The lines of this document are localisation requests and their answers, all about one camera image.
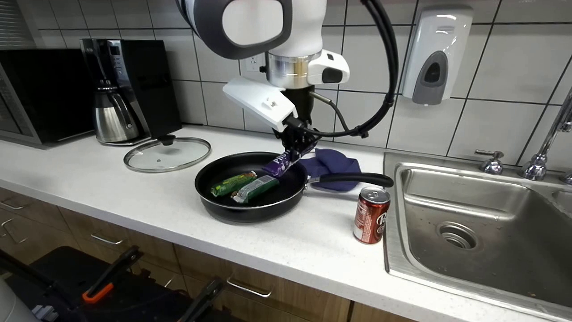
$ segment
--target white tile wall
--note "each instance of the white tile wall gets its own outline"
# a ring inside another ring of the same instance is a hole
[[[324,48],[343,54],[351,77],[340,86],[318,86],[317,92],[337,99],[348,125],[354,127],[369,119],[383,101],[388,88],[386,56],[360,0],[327,2]],[[406,66],[415,17],[424,8],[461,4],[474,9],[477,24],[471,28],[454,98],[425,107],[398,97],[395,109],[368,138],[335,141],[475,160],[484,158],[473,154],[477,148],[502,150],[508,164],[516,163],[520,155],[523,163],[536,152],[556,105],[572,87],[572,67],[565,71],[572,56],[572,1],[382,0],[382,4],[397,25],[400,70]],[[247,72],[245,60],[215,55],[192,35],[173,0],[27,0],[22,11],[39,28],[43,43],[38,43],[48,48],[77,48],[79,39],[86,37],[163,40],[183,121],[271,132],[255,117],[243,115],[222,93],[224,83],[239,74],[259,81],[265,75]],[[539,121],[546,104],[552,105]],[[315,103],[313,119],[323,131],[341,130],[333,110],[321,102]],[[571,143],[570,135],[558,135],[549,167],[572,168]]]

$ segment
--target kitchen sink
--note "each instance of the kitchen sink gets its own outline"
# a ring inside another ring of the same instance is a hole
[[[477,163],[386,152],[390,274],[546,319],[572,319],[572,189]]]

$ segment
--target glass lid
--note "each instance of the glass lid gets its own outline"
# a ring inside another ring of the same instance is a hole
[[[205,140],[166,135],[129,151],[123,162],[137,172],[169,172],[197,164],[209,154],[210,144]]]

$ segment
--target black microwave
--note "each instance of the black microwave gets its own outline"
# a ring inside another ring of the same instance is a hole
[[[0,50],[0,137],[45,144],[93,130],[79,49]]]

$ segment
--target cabinet drawer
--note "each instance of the cabinet drawer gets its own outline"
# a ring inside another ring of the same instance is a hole
[[[172,243],[75,211],[60,209],[76,238],[89,240],[121,253],[132,245],[137,245],[139,250],[145,253],[146,262],[181,273]]]
[[[30,264],[61,246],[79,249],[75,238],[64,231],[0,210],[0,248]]]
[[[58,207],[47,202],[0,189],[0,208],[50,227],[69,232]]]
[[[356,303],[353,306],[352,319],[350,322],[415,322],[403,316],[395,315],[383,310],[369,307],[365,304]]]
[[[84,253],[89,254],[95,258],[99,258],[110,264],[113,263],[121,255],[121,252],[103,247],[97,243],[87,241],[85,239],[78,239],[78,243]],[[151,272],[150,277],[153,278],[157,284],[166,285],[168,283],[167,287],[169,289],[186,290],[185,281],[181,274],[173,273],[170,270],[144,261],[146,256],[147,255],[144,254],[141,259],[139,259],[133,266],[131,266],[134,274],[140,274],[142,269],[146,269]]]
[[[189,295],[195,298],[207,284],[195,278],[185,276]],[[246,322],[309,322],[300,317],[269,307],[257,301],[224,290],[214,301],[218,310],[228,309],[231,314]]]
[[[227,290],[251,300],[315,322],[345,322],[349,300],[298,284],[215,256],[175,246],[183,275],[209,281],[214,276],[228,278],[235,286]],[[260,295],[243,289],[252,290]]]

